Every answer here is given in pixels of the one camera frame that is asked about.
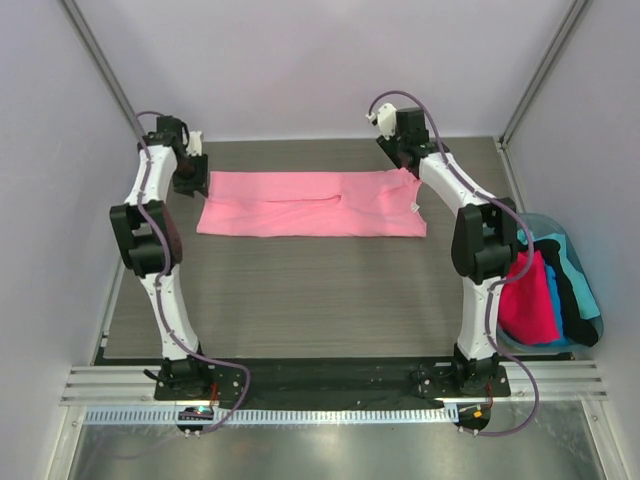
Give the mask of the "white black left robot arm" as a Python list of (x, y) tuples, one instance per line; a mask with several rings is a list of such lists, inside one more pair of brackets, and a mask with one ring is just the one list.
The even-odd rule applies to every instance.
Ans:
[(155, 118), (155, 129), (140, 137), (134, 185), (122, 204), (110, 208), (109, 218), (123, 264), (143, 285), (161, 335), (160, 370), (145, 374), (164, 395), (198, 400), (210, 392), (212, 375), (188, 318), (180, 283), (182, 241), (166, 199), (170, 191), (208, 195), (208, 156), (202, 133), (183, 120), (154, 111), (136, 115), (144, 116)]

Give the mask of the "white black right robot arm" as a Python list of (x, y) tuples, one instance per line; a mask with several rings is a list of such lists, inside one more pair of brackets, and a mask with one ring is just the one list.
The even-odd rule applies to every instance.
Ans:
[(515, 204), (496, 198), (461, 168), (427, 128), (422, 109), (385, 103), (372, 107), (367, 119), (393, 164), (429, 186), (455, 215), (451, 260), (463, 282), (463, 314), (451, 383), (462, 395), (480, 395), (498, 374), (499, 296), (518, 257)]

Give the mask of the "light pink t shirt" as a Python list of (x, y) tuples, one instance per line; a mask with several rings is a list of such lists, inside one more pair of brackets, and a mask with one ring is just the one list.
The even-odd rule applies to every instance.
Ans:
[(424, 238), (421, 183), (404, 169), (210, 175), (199, 234)]

